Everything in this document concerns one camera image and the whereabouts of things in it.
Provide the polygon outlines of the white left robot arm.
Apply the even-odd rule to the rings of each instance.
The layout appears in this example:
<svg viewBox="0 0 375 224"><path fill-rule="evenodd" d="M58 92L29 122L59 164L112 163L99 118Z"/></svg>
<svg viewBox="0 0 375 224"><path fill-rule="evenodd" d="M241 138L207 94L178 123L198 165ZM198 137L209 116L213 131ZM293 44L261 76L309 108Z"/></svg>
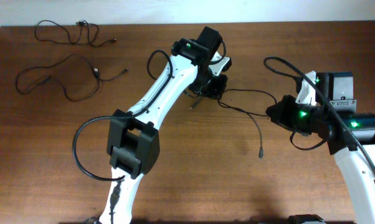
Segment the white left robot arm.
<svg viewBox="0 0 375 224"><path fill-rule="evenodd" d="M143 178L159 157L159 129L167 113L184 90L218 100L226 87L223 74L231 65L217 49L220 33L203 28L195 40L182 38L153 86L128 111L116 110L110 121L107 154L113 182L99 223L130 223L132 206Z"/></svg>

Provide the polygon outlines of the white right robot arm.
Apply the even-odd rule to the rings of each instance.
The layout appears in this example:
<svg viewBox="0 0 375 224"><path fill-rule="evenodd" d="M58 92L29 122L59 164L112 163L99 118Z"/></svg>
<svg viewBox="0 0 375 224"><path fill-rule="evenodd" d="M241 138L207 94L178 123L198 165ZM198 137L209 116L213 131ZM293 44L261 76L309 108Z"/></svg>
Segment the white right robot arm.
<svg viewBox="0 0 375 224"><path fill-rule="evenodd" d="M354 207L356 223L375 223L375 114L357 113L353 75L309 72L298 96L267 108L271 122L327 143Z"/></svg>

